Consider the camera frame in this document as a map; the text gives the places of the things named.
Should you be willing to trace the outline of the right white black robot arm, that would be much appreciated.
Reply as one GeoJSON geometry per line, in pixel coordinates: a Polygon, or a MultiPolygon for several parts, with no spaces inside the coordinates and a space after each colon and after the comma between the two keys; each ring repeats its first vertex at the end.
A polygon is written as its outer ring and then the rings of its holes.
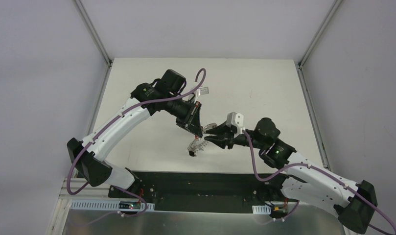
{"type": "Polygon", "coordinates": [[[306,202],[337,217],[338,221],[357,234],[365,234],[377,207],[374,185],[341,177],[319,166],[279,139],[280,130],[270,118],[262,118],[253,130],[242,127],[243,119],[205,131],[205,140],[222,149],[234,145],[248,146],[271,168],[282,169],[287,177],[268,187],[268,194],[279,201],[286,197],[306,202]]]}

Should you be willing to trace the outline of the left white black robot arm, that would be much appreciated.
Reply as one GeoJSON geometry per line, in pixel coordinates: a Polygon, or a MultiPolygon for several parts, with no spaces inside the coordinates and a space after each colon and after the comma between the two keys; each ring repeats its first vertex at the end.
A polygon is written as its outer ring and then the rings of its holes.
{"type": "Polygon", "coordinates": [[[172,69],[151,83],[137,85],[106,123],[82,140],[71,138],[68,141],[67,149],[72,162],[70,173],[77,169],[86,179],[86,186],[109,184],[119,187],[128,198],[136,197],[140,186],[135,182],[134,175],[128,169],[108,163],[109,153],[131,130],[159,111],[173,115],[177,126],[201,138],[201,103],[184,100],[184,97],[191,95],[196,98],[196,91],[205,78],[206,70],[202,68],[195,78],[197,85],[185,94],[182,92],[186,87],[186,78],[172,69]]]}

